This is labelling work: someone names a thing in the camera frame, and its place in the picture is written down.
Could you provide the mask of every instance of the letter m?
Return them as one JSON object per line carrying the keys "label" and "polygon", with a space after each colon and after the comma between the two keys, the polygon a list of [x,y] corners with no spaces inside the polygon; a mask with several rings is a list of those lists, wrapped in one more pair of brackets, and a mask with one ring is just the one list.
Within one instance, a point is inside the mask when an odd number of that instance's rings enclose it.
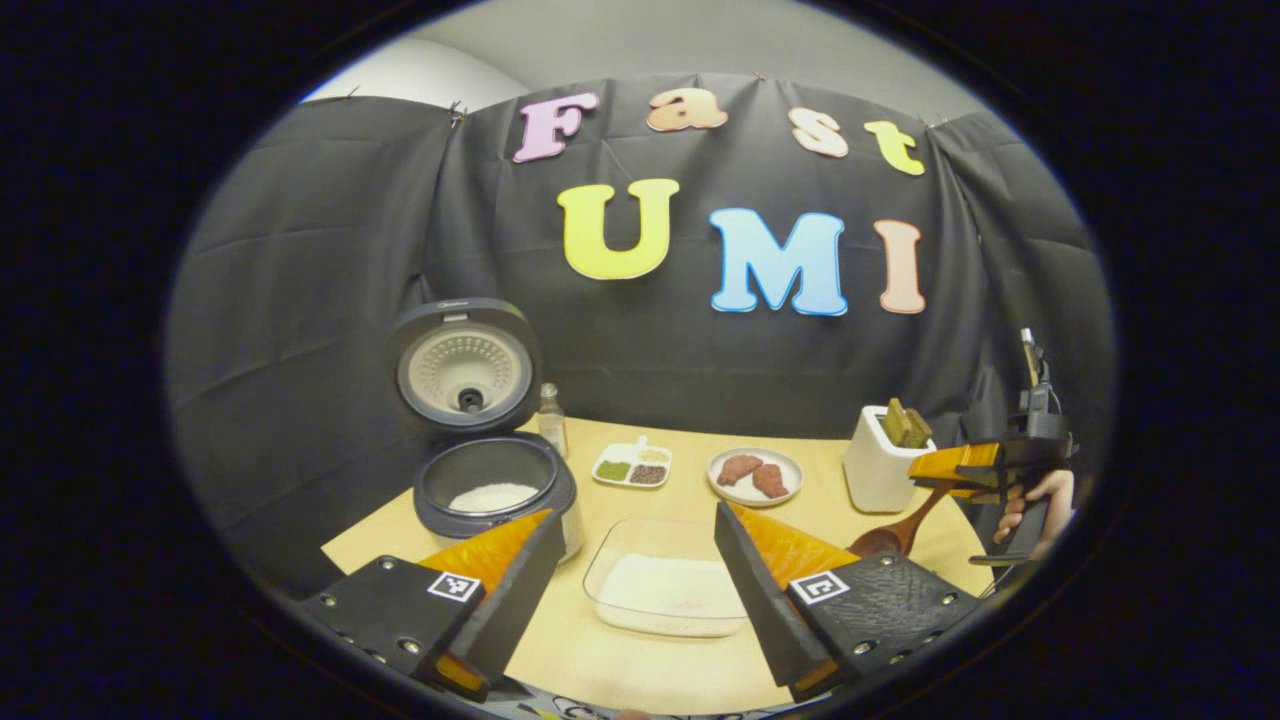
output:
{"label": "letter m", "polygon": [[840,295],[836,238],[845,229],[840,218],[823,213],[800,215],[786,247],[778,247],[778,241],[755,210],[716,210],[710,223],[719,228],[724,241],[723,281],[721,291],[712,296],[712,307],[724,313],[754,310],[758,300],[748,283],[750,272],[773,310],[786,302],[797,277],[800,292],[791,301],[796,313],[844,315],[849,309]]}

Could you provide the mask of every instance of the white knife block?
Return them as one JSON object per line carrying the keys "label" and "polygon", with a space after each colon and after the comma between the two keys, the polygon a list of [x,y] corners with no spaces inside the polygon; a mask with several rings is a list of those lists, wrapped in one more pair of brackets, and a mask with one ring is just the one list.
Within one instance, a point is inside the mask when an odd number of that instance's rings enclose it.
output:
{"label": "white knife block", "polygon": [[897,447],[881,425],[888,407],[868,405],[858,418],[854,438],[845,451],[845,484],[854,506],[863,512],[901,512],[911,502],[915,483],[906,477],[911,460],[933,452],[933,441],[920,450]]}

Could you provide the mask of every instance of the yellow letter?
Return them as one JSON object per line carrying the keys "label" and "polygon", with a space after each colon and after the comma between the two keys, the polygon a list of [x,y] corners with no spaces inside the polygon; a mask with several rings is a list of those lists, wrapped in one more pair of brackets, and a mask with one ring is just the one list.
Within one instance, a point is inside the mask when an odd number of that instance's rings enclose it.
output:
{"label": "yellow letter", "polygon": [[897,220],[877,220],[872,227],[884,241],[884,274],[888,277],[884,292],[881,293],[881,307],[904,315],[924,310],[924,296],[920,295],[915,270],[919,228]]}
{"label": "yellow letter", "polygon": [[649,100],[649,127],[658,132],[675,129],[714,128],[728,120],[728,113],[716,105],[716,95],[698,87],[681,87],[659,92]]}
{"label": "yellow letter", "polygon": [[840,137],[840,126],[826,113],[817,113],[808,108],[792,108],[787,118],[796,126],[791,131],[796,142],[805,150],[832,158],[849,155],[849,143]]}
{"label": "yellow letter", "polygon": [[888,120],[867,123],[863,127],[867,128],[867,132],[876,135],[876,140],[879,141],[881,155],[884,156],[890,165],[893,165],[893,169],[909,176],[924,174],[924,163],[913,160],[906,154],[908,147],[915,147],[915,140],[911,136],[899,132],[897,126]]}
{"label": "yellow letter", "polygon": [[598,281],[639,278],[667,258],[671,245],[671,202],[680,190],[673,179],[643,179],[627,192],[640,199],[640,241],[631,250],[604,245],[604,204],[613,197],[607,184],[582,184],[561,192],[564,208],[564,258],[571,268]]}

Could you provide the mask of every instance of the raw meat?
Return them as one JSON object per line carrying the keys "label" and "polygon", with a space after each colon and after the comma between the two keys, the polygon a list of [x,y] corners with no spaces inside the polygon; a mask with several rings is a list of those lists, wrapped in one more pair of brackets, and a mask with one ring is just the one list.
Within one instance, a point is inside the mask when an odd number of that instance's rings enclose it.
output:
{"label": "raw meat", "polygon": [[771,464],[756,468],[751,477],[751,484],[771,498],[782,497],[787,493],[786,486],[782,484],[782,469],[777,465]]}
{"label": "raw meat", "polygon": [[724,466],[721,468],[721,477],[716,479],[717,484],[732,486],[739,480],[745,478],[751,470],[755,470],[764,464],[764,460],[754,455],[735,455],[724,461]]}

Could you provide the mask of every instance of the white powder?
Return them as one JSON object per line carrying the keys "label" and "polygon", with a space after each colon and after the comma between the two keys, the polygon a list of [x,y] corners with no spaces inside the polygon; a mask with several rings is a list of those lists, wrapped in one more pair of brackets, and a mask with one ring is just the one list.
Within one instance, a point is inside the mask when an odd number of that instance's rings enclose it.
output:
{"label": "white powder", "polygon": [[611,625],[668,635],[721,637],[746,619],[723,562],[628,552],[600,585],[596,614]]}
{"label": "white powder", "polygon": [[520,505],[538,495],[538,488],[517,486],[516,483],[495,483],[481,486],[457,496],[449,502],[449,510],[458,512],[493,512]]}

